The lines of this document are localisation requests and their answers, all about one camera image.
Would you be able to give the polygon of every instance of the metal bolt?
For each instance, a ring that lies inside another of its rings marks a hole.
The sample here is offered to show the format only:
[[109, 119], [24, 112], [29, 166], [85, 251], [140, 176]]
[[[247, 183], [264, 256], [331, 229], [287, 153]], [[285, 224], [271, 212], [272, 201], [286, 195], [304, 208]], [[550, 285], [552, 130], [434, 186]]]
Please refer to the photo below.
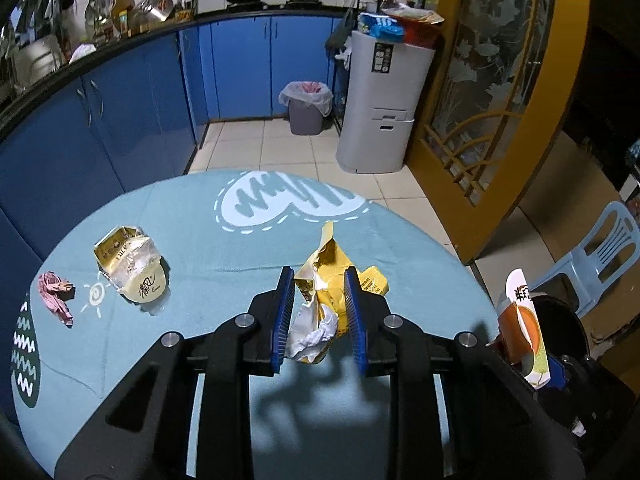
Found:
[[383, 320], [387, 328], [400, 328], [402, 326], [402, 318], [396, 314], [389, 314]]
[[172, 346], [176, 346], [180, 341], [180, 334], [177, 332], [167, 332], [162, 336], [160, 342], [162, 346], [166, 346], [167, 348], [171, 348]]
[[240, 314], [240, 316], [236, 317], [236, 326], [240, 328], [247, 328], [254, 324], [255, 317], [251, 314]]
[[478, 338], [473, 335], [471, 332], [463, 332], [458, 336], [458, 341], [462, 346], [466, 346], [467, 348], [473, 348], [478, 344]]

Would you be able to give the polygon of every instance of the cabinet handle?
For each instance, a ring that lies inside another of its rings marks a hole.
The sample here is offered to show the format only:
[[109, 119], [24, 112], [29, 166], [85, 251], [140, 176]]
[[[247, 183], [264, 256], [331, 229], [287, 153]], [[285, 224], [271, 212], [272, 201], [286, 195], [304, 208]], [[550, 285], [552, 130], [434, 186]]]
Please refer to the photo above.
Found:
[[100, 92], [100, 88], [98, 88], [98, 85], [93, 79], [89, 79], [89, 83], [91, 83], [91, 86], [94, 87], [94, 90], [97, 92], [98, 97], [100, 98], [100, 118], [102, 118], [102, 114], [104, 113], [104, 99], [102, 98], [102, 92]]
[[76, 88], [76, 92], [78, 93], [80, 98], [86, 103], [86, 110], [89, 112], [89, 120], [88, 120], [88, 123], [87, 123], [86, 127], [90, 128], [91, 127], [91, 108], [89, 108], [89, 101], [86, 100], [86, 97], [82, 93], [81, 89]]

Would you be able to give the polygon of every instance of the light blue plastic chair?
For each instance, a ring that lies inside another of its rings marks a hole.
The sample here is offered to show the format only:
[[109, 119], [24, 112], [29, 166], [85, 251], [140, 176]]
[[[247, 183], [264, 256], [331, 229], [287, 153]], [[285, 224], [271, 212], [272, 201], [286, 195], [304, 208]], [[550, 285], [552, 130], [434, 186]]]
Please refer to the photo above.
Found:
[[[584, 248], [593, 240], [612, 212], [616, 214], [613, 229], [593, 253], [587, 254]], [[601, 282], [600, 273], [620, 251], [631, 244], [635, 245], [633, 254], [612, 275]], [[584, 239], [560, 258], [546, 274], [530, 283], [529, 290], [537, 289], [558, 274], [565, 274], [571, 281], [578, 297], [576, 314], [582, 317], [598, 304], [604, 291], [627, 272], [639, 257], [640, 230], [636, 220], [622, 202], [610, 202]]]

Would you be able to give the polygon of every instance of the black gripper frame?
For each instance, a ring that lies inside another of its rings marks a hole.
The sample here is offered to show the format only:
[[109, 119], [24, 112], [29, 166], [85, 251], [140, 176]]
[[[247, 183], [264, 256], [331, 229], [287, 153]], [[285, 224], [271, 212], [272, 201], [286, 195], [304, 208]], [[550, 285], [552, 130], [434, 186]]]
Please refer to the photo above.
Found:
[[[197, 480], [254, 478], [249, 375], [274, 375], [274, 324], [293, 271], [214, 332], [161, 336], [98, 407], [56, 464], [56, 480], [186, 480], [196, 382], [204, 374]], [[284, 330], [288, 330], [287, 318]]]
[[442, 383], [448, 459], [456, 471], [447, 480], [584, 478], [574, 436], [544, 412], [517, 370], [471, 332], [447, 339], [389, 317], [385, 298], [362, 291], [354, 267], [345, 286], [348, 274], [364, 328], [366, 376], [390, 376], [386, 480], [444, 478], [434, 374]]

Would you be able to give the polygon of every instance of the white zigzag pattern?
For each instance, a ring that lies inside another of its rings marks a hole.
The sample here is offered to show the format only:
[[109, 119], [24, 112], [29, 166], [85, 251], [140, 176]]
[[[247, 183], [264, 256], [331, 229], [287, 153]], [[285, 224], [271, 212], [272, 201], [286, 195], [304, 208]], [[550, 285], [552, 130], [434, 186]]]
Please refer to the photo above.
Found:
[[36, 370], [35, 366], [31, 366], [31, 361], [24, 358], [24, 355], [20, 355], [18, 352], [13, 350], [11, 352], [11, 362], [15, 363], [17, 367], [21, 367], [23, 372], [29, 371], [29, 375], [33, 377], [33, 380], [36, 380]]
[[14, 345], [16, 345], [20, 350], [24, 350], [25, 348], [29, 353], [35, 352], [36, 343], [34, 343], [28, 337], [25, 337], [24, 334], [18, 335], [14, 332]]
[[22, 374], [18, 374], [18, 378], [15, 380], [18, 383], [18, 386], [24, 392], [27, 392], [27, 395], [31, 397], [31, 393], [33, 392], [33, 383], [30, 383], [27, 378], [23, 377]]
[[31, 323], [25, 317], [19, 317], [16, 326], [22, 330], [31, 330]]

